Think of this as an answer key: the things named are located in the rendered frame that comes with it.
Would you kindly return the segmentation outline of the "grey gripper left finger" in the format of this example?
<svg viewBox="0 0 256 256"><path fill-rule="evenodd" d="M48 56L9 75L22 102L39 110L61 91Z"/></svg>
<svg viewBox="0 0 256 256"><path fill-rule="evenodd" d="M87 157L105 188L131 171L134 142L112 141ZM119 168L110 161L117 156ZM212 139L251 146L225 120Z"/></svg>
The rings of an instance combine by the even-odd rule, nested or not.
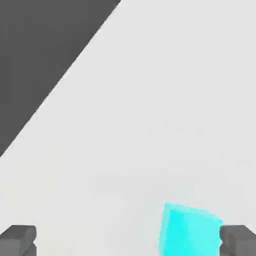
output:
<svg viewBox="0 0 256 256"><path fill-rule="evenodd" d="M0 256L37 256L34 225L11 225L0 234Z"/></svg>

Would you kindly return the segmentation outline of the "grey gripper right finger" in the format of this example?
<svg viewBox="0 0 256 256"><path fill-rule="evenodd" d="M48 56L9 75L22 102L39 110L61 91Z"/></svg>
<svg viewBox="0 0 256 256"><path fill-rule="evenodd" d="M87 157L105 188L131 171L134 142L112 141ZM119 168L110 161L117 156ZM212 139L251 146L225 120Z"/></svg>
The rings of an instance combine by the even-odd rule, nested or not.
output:
<svg viewBox="0 0 256 256"><path fill-rule="evenodd" d="M222 225L219 256L256 256L256 234L245 225Z"/></svg>

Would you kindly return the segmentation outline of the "small cyan cube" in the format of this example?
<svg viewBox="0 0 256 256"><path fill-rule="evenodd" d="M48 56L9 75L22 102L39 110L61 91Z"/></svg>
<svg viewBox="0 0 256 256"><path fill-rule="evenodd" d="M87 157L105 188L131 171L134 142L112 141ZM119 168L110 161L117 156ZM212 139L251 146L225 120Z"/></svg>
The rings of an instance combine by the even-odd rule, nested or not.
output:
<svg viewBox="0 0 256 256"><path fill-rule="evenodd" d="M165 203L159 256L219 256L223 221L206 210Z"/></svg>

